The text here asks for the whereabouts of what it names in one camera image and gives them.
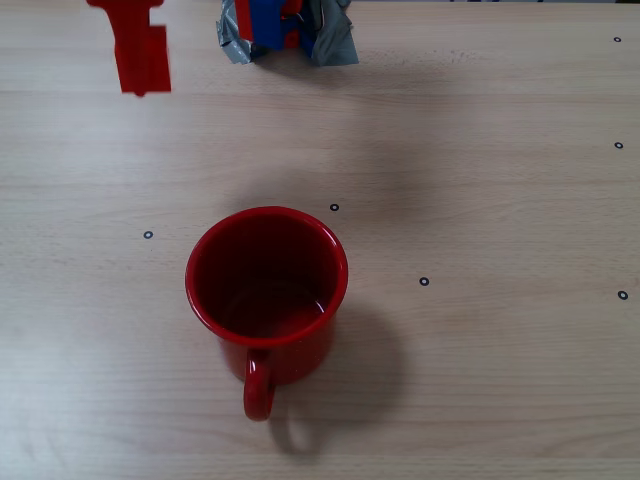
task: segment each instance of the red enamel cup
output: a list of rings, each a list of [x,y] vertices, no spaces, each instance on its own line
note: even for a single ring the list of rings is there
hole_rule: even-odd
[[[347,290],[347,257],[319,220],[284,207],[214,225],[186,271],[187,297],[244,379],[244,411],[266,420],[276,385],[300,380],[329,352]]]

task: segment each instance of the red plastic object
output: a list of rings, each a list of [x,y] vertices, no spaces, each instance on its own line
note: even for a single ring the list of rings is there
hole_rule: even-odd
[[[164,0],[87,0],[107,12],[115,37],[116,63],[123,93],[170,92],[167,31],[149,24],[149,9]]]
[[[284,36],[284,48],[297,48],[300,46],[300,31],[291,30]]]
[[[247,417],[266,420],[276,385],[320,365],[347,279],[338,239],[297,210],[245,210],[200,239],[187,263],[187,297],[221,338],[231,371],[244,378]]]
[[[253,42],[249,0],[234,0],[234,3],[236,7],[236,19],[238,20],[238,35],[240,35],[240,38]]]

